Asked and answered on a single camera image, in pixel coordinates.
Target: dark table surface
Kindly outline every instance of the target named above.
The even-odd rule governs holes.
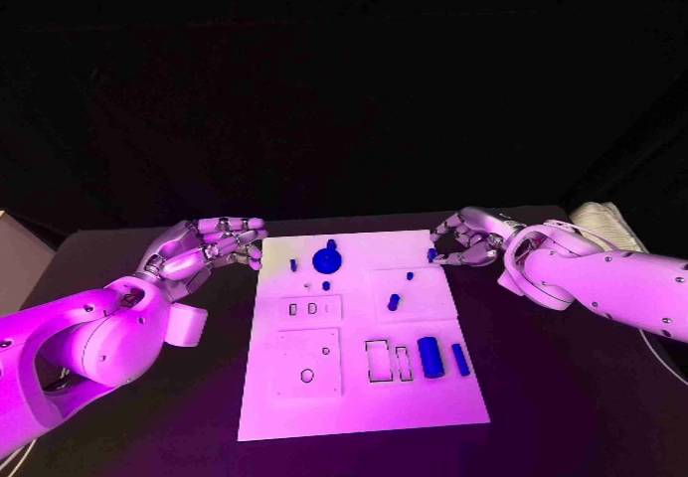
[[[550,206],[501,211],[527,224],[569,219]],[[449,215],[269,229],[273,237],[419,230]],[[162,230],[74,234],[25,307],[130,274]],[[143,377],[39,438],[19,475],[688,475],[688,387],[638,331],[577,304],[558,312],[517,296],[496,283],[498,263],[445,269],[492,423],[237,442],[257,273],[232,265],[183,300],[209,311],[201,345],[163,347]]]

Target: robotic hand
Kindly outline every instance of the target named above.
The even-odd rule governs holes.
[[[443,222],[432,240],[452,230],[468,249],[449,255],[432,249],[434,263],[485,266],[502,252],[498,282],[514,293],[556,310],[577,300],[605,318],[688,341],[688,260],[619,250],[595,232],[560,221],[527,227],[478,207],[466,207]],[[576,230],[602,239],[612,251]]]
[[[0,318],[0,458],[149,369],[166,342],[196,346],[208,312],[175,303],[230,263],[261,268],[261,219],[181,222],[133,276]],[[45,389],[42,354],[70,374]]]

